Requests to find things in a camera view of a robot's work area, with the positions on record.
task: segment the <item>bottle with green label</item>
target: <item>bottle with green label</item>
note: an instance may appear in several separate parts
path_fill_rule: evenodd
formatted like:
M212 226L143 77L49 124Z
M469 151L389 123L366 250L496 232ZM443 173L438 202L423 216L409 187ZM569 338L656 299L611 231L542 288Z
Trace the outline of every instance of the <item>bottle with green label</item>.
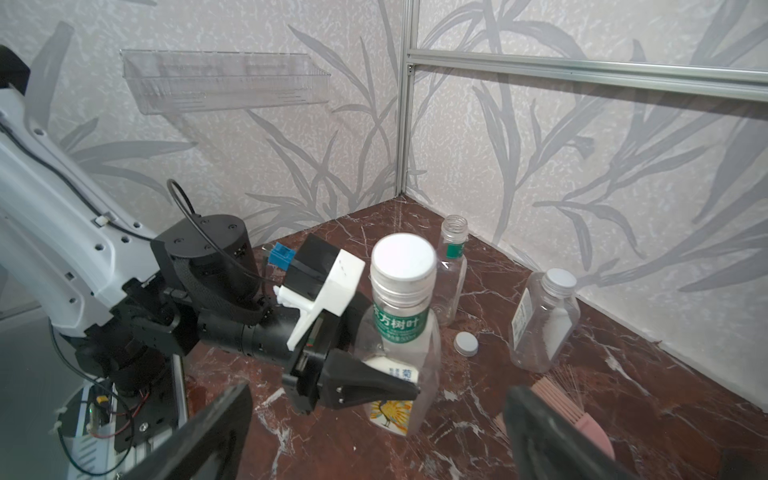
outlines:
M435 262L432 245L411 233L388 235L371 253L373 305L360 320L353 349L368 366L419 386L415 400L366 405L372 423L397 435L417 433L440 383L440 332L429 308Z
M456 318L458 298L462 294L464 277L467 274L464 243L469 237L469 226L464 217L448 215L442 222L441 230L432 309L435 310L438 324L447 326Z

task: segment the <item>wall-mounted plastic tray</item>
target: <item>wall-mounted plastic tray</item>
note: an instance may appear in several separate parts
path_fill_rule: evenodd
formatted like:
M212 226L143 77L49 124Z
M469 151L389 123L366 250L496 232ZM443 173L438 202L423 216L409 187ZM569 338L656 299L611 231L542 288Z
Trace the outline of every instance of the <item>wall-mounted plastic tray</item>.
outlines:
M123 50L123 78L145 115L328 101L330 73L307 54Z

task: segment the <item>aluminum frame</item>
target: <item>aluminum frame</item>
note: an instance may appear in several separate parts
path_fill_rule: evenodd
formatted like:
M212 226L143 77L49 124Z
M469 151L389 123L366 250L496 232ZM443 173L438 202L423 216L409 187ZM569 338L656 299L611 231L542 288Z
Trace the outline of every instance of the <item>aluminum frame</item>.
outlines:
M461 68L768 102L768 71L421 50L411 48L417 45L418 29L419 0L405 0L398 99L397 195L406 192L408 183L413 73L419 66Z

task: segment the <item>white bottle cap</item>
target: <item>white bottle cap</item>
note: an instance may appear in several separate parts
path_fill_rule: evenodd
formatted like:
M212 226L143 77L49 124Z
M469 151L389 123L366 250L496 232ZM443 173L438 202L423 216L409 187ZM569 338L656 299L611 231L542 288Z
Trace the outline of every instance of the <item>white bottle cap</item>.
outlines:
M470 332L460 332L456 335L453 346L463 356L473 356L478 352L478 340Z
M413 233L393 233L379 240L371 252L371 284L387 303L408 307L432 295L435 287L435 249Z
M566 298L573 295L576 290L576 277L562 268L551 268L544 275L541 286L552 296Z

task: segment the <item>clear bottle with label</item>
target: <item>clear bottle with label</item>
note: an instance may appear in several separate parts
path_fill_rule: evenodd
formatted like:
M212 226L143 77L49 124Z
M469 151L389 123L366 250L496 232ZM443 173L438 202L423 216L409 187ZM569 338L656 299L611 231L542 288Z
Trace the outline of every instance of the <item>clear bottle with label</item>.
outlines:
M509 324L509 357L517 367L547 372L581 312L574 297L576 277L562 268L532 273Z
M440 332L429 308L435 262L432 245L411 233L388 235L371 253L373 305L360 321L353 353L419 386L415 400L365 405L371 422L397 435L417 433L440 383Z
M447 326L456 318L458 298L462 294L464 277L467 275L464 243L469 237L469 226L464 217L448 215L442 222L441 230L432 309L435 310L438 324Z

